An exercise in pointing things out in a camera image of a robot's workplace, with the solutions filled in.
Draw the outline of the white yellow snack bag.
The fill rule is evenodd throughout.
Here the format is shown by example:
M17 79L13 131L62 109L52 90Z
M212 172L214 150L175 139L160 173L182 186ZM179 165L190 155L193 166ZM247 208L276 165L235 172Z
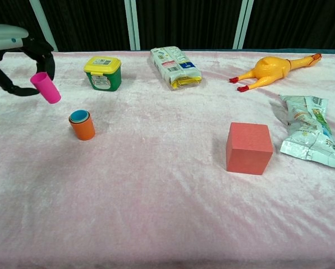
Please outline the white yellow snack bag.
M159 73L174 90L181 86L201 83L201 71L180 48L176 46L153 48L150 53Z

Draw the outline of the crumpled white green wrapper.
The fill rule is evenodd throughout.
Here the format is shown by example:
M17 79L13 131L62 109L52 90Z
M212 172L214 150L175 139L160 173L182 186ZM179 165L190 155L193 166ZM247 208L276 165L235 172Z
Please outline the crumpled white green wrapper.
M287 105L288 136L280 152L335 168L335 139L326 121L328 99L281 95Z

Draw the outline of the red foam cube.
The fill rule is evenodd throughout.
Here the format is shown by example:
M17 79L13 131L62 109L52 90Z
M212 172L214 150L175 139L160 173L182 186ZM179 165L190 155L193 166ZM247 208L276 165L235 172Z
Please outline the red foam cube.
M232 122L226 143L226 170L262 175L273 154L268 126Z

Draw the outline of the yellow rubber chicken toy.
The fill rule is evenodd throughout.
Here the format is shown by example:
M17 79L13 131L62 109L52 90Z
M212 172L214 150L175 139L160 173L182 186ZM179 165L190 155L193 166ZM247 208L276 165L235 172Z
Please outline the yellow rubber chicken toy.
M300 59L282 59L278 57L264 57L260 59L254 68L247 73L229 79L230 83L255 78L256 82L237 88L239 92L246 92L259 87L268 86L280 79L287 77L290 71L312 67L322 59L322 54L316 53Z

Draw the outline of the pink plastic cup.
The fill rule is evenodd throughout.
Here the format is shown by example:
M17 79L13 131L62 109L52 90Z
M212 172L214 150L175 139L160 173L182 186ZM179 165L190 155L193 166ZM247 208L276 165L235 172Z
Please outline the pink plastic cup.
M30 78L30 82L50 104L61 100L61 95L46 72L38 72Z

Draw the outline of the white partition post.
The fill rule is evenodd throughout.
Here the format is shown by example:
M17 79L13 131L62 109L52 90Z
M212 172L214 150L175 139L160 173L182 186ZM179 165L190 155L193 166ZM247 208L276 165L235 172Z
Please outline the white partition post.
M46 41L53 47L54 52L58 52L55 39L53 37L52 31L50 29L48 20L46 18L40 0L29 0L29 2Z
M130 50L140 50L139 23L136 0L124 0Z
M245 36L247 33L254 0L242 0L240 13L238 16L235 38L233 41L233 50L241 50L244 46Z

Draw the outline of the pink velvet tablecloth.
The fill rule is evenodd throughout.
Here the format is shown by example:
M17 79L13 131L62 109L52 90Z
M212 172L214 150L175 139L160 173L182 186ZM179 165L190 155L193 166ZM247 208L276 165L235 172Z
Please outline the pink velvet tablecloth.
M280 152L281 95L328 99L335 139L335 54L245 93L228 79L263 53L188 52L203 80L176 91L149 52L109 55L115 92L91 88L91 53L54 55L54 105L0 88L0 269L335 269L335 168ZM268 126L262 175L226 170L232 122Z

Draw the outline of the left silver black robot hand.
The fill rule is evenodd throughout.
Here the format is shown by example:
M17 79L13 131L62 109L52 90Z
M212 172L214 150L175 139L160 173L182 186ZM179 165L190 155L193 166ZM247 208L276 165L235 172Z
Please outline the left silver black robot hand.
M45 39L36 39L21 27L0 24L0 61L6 52L17 50L36 62L37 73L46 72L54 79L55 62L53 47ZM16 96L37 95L34 88L21 88L13 84L10 78L0 69L0 87Z

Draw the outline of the light blue plastic cup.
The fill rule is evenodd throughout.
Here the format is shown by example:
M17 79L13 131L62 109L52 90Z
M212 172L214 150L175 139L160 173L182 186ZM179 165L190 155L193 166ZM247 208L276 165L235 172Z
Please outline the light blue plastic cup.
M89 117L89 112L87 110L76 110L69 116L69 121L72 123L82 123L86 121Z

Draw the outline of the orange plastic cup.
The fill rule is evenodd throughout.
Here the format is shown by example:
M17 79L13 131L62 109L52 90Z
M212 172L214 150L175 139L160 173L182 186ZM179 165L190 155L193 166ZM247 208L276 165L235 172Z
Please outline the orange plastic cup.
M76 124L70 121L69 123L72 126L75 135L78 139L86 141L92 139L95 136L95 128L90 113L88 119L82 123Z

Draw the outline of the green tub with yellow lid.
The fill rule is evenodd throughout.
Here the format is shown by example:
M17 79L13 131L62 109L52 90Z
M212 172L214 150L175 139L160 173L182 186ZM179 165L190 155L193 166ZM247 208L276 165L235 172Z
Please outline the green tub with yellow lid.
M84 72L94 90L114 92L122 82L121 61L118 58L92 57L84 66Z

